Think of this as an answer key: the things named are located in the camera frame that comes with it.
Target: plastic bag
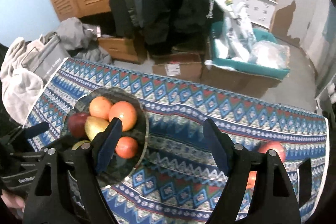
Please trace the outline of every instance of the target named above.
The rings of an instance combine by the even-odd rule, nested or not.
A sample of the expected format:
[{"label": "plastic bag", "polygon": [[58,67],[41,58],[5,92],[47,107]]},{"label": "plastic bag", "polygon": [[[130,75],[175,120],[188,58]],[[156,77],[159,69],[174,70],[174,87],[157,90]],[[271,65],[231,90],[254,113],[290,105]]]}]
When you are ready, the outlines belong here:
[{"label": "plastic bag", "polygon": [[285,69],[289,64],[289,47],[262,40],[252,46],[249,63],[275,69]]},{"label": "plastic bag", "polygon": [[213,42],[217,51],[217,57],[221,59],[227,59],[229,54],[229,47],[224,44],[221,39],[214,39]]},{"label": "plastic bag", "polygon": [[251,21],[246,13],[245,0],[210,0],[211,15],[212,2],[215,1],[224,12],[223,34],[224,45],[228,45],[230,57],[239,57],[247,62],[251,47],[256,42]]}]

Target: white drawer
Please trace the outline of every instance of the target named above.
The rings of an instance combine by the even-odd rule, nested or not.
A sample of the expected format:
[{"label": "white drawer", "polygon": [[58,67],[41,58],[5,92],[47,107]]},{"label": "white drawer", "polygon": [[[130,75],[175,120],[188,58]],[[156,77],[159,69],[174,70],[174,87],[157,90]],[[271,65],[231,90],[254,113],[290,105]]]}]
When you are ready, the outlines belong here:
[{"label": "white drawer", "polygon": [[246,12],[252,23],[269,29],[275,6],[274,0],[246,0]]}]

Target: pear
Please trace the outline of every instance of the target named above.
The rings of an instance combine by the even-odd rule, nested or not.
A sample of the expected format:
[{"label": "pear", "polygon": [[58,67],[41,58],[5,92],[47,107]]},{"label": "pear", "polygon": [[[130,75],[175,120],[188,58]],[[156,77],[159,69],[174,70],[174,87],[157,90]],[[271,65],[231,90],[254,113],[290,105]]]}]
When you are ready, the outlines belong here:
[{"label": "pear", "polygon": [[92,141],[96,135],[100,132],[103,132],[109,122],[104,120],[103,118],[88,116],[85,122],[85,133],[90,141]]}]

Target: patterned tablecloth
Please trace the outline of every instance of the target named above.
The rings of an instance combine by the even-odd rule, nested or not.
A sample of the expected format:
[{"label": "patterned tablecloth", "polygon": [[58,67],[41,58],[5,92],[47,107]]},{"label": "patterned tablecloth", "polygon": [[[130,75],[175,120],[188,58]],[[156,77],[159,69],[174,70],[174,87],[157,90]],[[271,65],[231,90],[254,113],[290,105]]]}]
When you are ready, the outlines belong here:
[{"label": "patterned tablecloth", "polygon": [[[203,223],[209,218],[227,180],[204,144],[201,123],[209,117],[234,143],[249,150],[260,142],[280,141],[296,194],[297,167],[309,157],[311,199],[300,213],[303,222],[311,215],[329,157],[325,119],[205,85],[67,59],[26,121],[25,127],[41,121],[51,124],[48,132],[30,140],[34,149],[59,138],[67,113],[82,96],[112,86],[135,95],[150,122],[142,165],[128,181],[103,189],[119,223]],[[247,190],[237,219],[246,216],[251,196],[252,190]]]}]

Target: person's hand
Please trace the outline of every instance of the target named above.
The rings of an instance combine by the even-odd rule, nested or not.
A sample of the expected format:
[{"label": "person's hand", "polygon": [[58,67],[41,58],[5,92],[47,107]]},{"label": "person's hand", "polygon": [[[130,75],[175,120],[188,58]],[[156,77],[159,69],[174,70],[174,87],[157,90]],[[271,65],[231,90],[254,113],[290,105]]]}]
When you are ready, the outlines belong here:
[{"label": "person's hand", "polygon": [[22,209],[22,211],[25,209],[25,201],[22,197],[2,190],[1,198],[8,208]]}]

